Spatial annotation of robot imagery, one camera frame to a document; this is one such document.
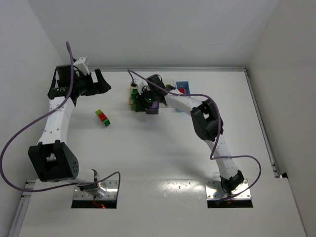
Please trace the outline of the red green lego stack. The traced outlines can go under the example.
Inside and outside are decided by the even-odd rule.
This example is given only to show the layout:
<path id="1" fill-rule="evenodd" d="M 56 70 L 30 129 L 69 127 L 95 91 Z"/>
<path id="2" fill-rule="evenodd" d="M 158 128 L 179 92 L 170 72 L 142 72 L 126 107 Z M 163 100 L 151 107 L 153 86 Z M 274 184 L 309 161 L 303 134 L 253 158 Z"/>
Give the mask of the red green lego stack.
<path id="1" fill-rule="evenodd" d="M 105 126 L 109 126 L 111 124 L 107 116 L 100 109 L 98 109 L 95 113 Z"/>

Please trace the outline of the green lego brick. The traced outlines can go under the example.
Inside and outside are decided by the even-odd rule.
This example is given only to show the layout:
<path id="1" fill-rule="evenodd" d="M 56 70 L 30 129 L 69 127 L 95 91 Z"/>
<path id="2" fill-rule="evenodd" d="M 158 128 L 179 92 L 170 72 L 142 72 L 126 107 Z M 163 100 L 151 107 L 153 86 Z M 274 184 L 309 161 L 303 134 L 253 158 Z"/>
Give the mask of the green lego brick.
<path id="1" fill-rule="evenodd" d="M 132 104 L 136 104 L 136 97 L 137 97 L 137 94 L 138 94 L 138 90 L 137 89 L 133 89 L 132 92 L 131 92 L 131 103 Z"/>

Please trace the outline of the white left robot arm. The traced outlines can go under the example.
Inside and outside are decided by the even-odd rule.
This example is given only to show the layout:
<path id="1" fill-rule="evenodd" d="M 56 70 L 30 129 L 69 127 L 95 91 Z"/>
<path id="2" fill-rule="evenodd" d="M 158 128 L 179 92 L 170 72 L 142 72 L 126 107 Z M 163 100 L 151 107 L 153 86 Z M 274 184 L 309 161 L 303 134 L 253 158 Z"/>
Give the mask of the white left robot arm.
<path id="1" fill-rule="evenodd" d="M 48 92 L 49 116 L 44 131 L 35 146 L 29 147 L 28 156 L 42 182 L 77 182 L 87 193 L 100 190 L 97 171 L 80 167 L 79 161 L 67 146 L 67 133 L 71 114 L 80 96 L 106 93 L 111 86 L 99 69 L 97 82 L 82 66 L 58 66 Z"/>

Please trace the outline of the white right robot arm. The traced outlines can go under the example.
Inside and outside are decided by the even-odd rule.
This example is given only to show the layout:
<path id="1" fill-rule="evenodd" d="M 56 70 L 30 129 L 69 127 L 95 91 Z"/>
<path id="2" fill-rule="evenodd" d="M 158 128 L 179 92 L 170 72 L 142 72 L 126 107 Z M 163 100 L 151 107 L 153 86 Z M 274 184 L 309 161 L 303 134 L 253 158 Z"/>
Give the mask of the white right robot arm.
<path id="1" fill-rule="evenodd" d="M 211 99 L 195 99 L 183 89 L 165 85 L 157 74 L 146 79 L 133 79 L 131 86 L 131 100 L 135 103 L 135 111 L 147 111 L 153 104 L 163 103 L 191 117 L 196 135 L 210 148 L 211 159 L 216 160 L 223 191 L 232 195 L 232 191 L 244 181 L 244 177 L 222 137 L 223 121 Z"/>

